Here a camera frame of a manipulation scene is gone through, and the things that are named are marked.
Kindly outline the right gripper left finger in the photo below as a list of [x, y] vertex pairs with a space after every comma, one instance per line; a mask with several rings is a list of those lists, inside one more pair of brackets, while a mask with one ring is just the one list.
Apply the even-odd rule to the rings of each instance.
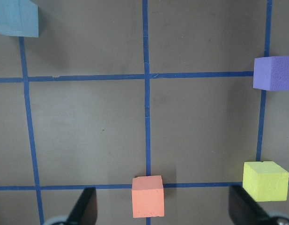
[[95, 225], [97, 214], [96, 188], [85, 188], [69, 214], [66, 225]]

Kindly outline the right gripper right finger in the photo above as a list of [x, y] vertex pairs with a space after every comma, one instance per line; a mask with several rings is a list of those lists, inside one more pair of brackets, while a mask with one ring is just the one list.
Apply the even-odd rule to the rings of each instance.
[[229, 187], [229, 216], [234, 225], [270, 224], [270, 216], [241, 185]]

